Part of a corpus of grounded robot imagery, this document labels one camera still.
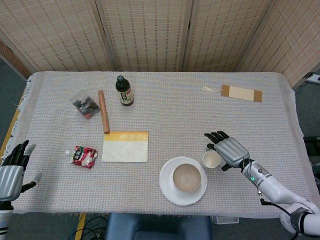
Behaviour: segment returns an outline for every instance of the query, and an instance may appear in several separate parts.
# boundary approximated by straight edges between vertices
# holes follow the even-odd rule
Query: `power strip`
[[[320,75],[313,74],[311,77],[308,77],[306,81],[310,83],[320,84]]]

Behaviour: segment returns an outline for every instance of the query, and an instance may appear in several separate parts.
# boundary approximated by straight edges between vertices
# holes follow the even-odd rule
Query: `table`
[[[118,75],[135,95],[122,106],[115,88]],[[203,91],[221,85],[261,90],[262,103]],[[208,187],[200,201],[177,206],[166,200],[159,173],[171,158],[200,160],[209,140],[222,130],[237,139],[285,186],[320,203],[298,124],[295,93],[285,77],[272,72],[38,72],[28,80],[18,122],[7,150],[25,139],[36,148],[24,182],[42,173],[35,188],[13,202],[16,213],[145,213],[276,218],[279,210],[261,206],[255,187],[239,169],[206,170]],[[102,152],[100,114],[85,119],[69,102],[86,90],[98,103],[104,91],[111,131],[148,131],[148,162],[101,162],[92,169],[70,163],[75,145]]]

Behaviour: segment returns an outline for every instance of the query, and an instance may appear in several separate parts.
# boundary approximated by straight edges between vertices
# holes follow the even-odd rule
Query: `cardboard piece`
[[[262,103],[262,91],[248,88],[222,85],[221,96]]]
[[[147,161],[147,131],[112,131],[104,135],[102,162]]]

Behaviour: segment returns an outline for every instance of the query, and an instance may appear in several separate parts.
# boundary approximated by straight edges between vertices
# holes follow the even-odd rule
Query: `small white object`
[[[212,88],[209,88],[207,86],[203,86],[202,90],[205,91],[205,92],[213,92],[213,93],[219,93],[220,92],[220,91],[214,90]]]
[[[214,224],[238,224],[239,217],[237,216],[211,216],[211,221]]]
[[[193,192],[180,191],[174,184],[174,170],[176,167],[182,164],[191,164],[195,166],[201,174],[200,187]],[[186,156],[178,156],[170,159],[163,165],[159,176],[159,183],[162,194],[166,199],[173,204],[187,206],[196,203],[205,194],[207,189],[207,175],[200,163],[198,163],[196,160]]]
[[[223,161],[223,158],[219,155],[219,153],[210,149],[203,154],[200,162],[202,166],[208,169],[214,169],[219,164],[221,164],[222,161]]]

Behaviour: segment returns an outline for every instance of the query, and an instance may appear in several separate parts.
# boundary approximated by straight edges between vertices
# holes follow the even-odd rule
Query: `bottle label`
[[[131,88],[128,91],[120,92],[121,102],[123,104],[129,104],[134,100],[134,95],[131,92]]]

